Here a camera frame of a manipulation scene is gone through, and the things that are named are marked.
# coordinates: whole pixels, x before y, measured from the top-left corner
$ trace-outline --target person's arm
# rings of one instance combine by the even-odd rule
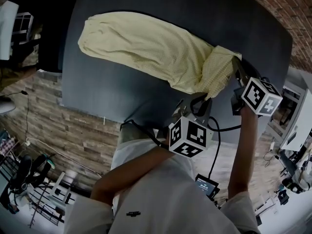
[[[154,147],[145,154],[116,167],[94,185],[91,199],[112,205],[115,194],[133,185],[163,161],[171,158],[174,153],[161,147]]]
[[[257,140],[258,116],[248,107],[241,109],[242,126],[238,148],[228,186],[229,199],[248,191],[254,170],[254,152]]]

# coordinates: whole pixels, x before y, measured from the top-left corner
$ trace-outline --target table surface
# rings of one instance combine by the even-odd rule
[[[83,54],[78,39],[88,17],[112,11],[135,11],[185,28],[212,45],[240,52],[263,77],[282,90],[292,50],[292,38],[254,0],[77,0],[67,31],[63,56],[63,104],[92,115],[161,127],[187,95],[169,84],[124,65]],[[234,78],[213,99],[211,116],[220,128],[240,124],[232,115]],[[259,118],[258,135],[268,117]],[[221,133],[238,143],[239,130]]]

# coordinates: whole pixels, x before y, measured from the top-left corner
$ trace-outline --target yellow cloth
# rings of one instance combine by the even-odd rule
[[[167,80],[185,93],[206,92],[207,98],[217,96],[227,85],[233,56],[241,58],[171,23],[133,12],[90,17],[78,44],[89,56]]]

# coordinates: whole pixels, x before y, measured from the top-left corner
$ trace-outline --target red brick wall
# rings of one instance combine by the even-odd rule
[[[312,73],[312,0],[256,0],[292,35],[291,66]]]

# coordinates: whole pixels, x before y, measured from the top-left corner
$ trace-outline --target sleeve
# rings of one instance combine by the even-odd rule
[[[77,196],[73,205],[66,206],[64,234],[106,234],[113,218],[108,204]]]
[[[239,193],[231,198],[221,211],[241,233],[260,233],[248,192]]]

